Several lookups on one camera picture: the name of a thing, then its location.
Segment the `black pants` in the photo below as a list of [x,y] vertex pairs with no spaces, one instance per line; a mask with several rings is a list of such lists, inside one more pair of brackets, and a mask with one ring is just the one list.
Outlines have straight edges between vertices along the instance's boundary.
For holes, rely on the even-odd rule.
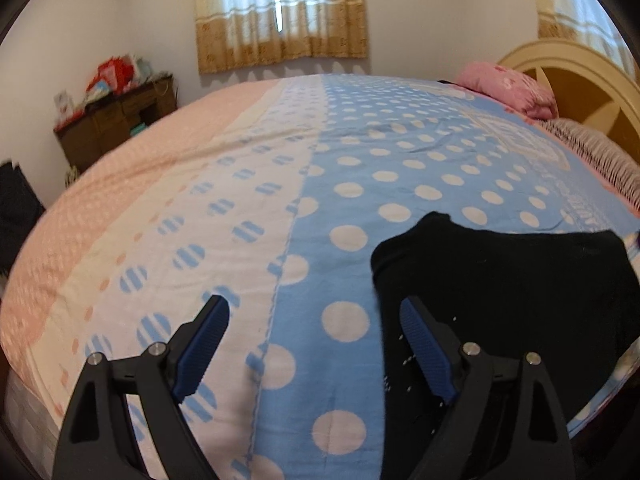
[[541,356],[566,418],[611,376],[639,336],[639,280],[613,232],[506,234],[430,212],[371,257],[385,367],[383,466],[412,468],[436,422],[434,393],[400,326],[421,300],[461,341],[493,356]]

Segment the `grey patterned mattress side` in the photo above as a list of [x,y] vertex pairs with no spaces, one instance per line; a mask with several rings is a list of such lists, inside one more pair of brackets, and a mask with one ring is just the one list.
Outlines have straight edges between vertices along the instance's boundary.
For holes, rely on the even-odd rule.
[[9,371],[3,420],[30,466],[43,479],[52,477],[60,430],[40,400]]

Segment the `black folding chair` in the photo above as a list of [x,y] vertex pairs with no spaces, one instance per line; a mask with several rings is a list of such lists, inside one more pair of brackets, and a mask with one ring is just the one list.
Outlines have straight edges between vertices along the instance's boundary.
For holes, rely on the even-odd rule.
[[21,167],[8,160],[0,170],[0,268],[8,275],[46,208],[28,183]]

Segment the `striped pillow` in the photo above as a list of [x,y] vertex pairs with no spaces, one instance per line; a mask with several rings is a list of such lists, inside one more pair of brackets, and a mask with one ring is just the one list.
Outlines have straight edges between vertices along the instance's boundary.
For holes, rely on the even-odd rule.
[[542,125],[607,180],[617,192],[639,209],[639,165],[604,133],[566,118],[550,119]]

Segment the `pink blue dotted bedspread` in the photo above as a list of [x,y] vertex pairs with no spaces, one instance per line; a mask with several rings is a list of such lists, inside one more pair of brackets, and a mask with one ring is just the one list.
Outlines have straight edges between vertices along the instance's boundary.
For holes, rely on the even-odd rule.
[[375,246],[430,211],[509,233],[639,217],[548,132],[451,84],[247,82],[101,158],[47,210],[2,298],[12,370],[60,429],[86,357],[136,356],[213,295],[230,325],[186,422],[225,479],[374,479]]

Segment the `pink floral pillow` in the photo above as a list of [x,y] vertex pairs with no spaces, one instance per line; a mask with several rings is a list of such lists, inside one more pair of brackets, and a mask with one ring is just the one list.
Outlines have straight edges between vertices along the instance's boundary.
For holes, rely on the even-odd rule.
[[553,92],[517,70],[488,62],[473,62],[465,66],[454,83],[489,96],[528,118],[549,120],[559,117]]

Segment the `dark wooden desk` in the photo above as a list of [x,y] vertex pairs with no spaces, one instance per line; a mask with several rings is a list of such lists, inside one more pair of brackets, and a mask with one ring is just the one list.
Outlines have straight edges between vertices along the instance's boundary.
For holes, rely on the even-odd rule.
[[149,127],[177,106],[174,77],[163,74],[122,94],[88,104],[54,134],[71,167],[81,174],[103,155],[128,141],[134,130]]

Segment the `cream wooden headboard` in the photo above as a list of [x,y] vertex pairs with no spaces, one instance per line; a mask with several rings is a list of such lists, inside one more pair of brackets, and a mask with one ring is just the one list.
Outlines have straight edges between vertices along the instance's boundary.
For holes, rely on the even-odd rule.
[[522,44],[499,64],[551,90],[562,118],[604,133],[639,159],[639,85],[602,54],[549,38]]

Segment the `teal box under desk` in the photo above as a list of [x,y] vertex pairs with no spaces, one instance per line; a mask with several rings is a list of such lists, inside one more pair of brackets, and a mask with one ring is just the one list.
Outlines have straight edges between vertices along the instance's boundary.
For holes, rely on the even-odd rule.
[[142,122],[141,124],[136,125],[130,130],[130,136],[136,136],[137,134],[142,133],[142,131],[144,131],[146,128],[148,128],[148,126],[145,125],[144,122]]

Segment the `white card on desk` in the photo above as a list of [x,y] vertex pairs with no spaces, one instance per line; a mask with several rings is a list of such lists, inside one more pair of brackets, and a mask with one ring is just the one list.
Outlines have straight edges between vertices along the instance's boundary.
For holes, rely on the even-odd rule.
[[72,96],[63,90],[54,96],[56,108],[56,122],[62,124],[72,118],[75,114],[75,105]]

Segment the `red gift bag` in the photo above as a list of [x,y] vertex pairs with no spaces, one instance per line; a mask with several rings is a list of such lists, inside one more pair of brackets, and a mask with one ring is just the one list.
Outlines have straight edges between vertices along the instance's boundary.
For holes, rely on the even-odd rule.
[[134,66],[128,56],[110,58],[96,69],[96,76],[89,82],[87,93],[107,91],[122,94],[134,79]]

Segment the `beige side curtain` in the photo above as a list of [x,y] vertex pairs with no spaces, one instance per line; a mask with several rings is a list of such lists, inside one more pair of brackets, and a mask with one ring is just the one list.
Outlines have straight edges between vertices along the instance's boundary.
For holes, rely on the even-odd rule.
[[536,0],[539,39],[566,39],[599,52],[631,79],[639,67],[598,0]]

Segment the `beige window curtain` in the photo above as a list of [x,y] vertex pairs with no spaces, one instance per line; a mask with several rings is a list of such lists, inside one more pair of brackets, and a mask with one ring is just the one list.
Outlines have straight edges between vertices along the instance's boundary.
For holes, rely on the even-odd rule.
[[364,0],[194,0],[198,72],[366,58]]

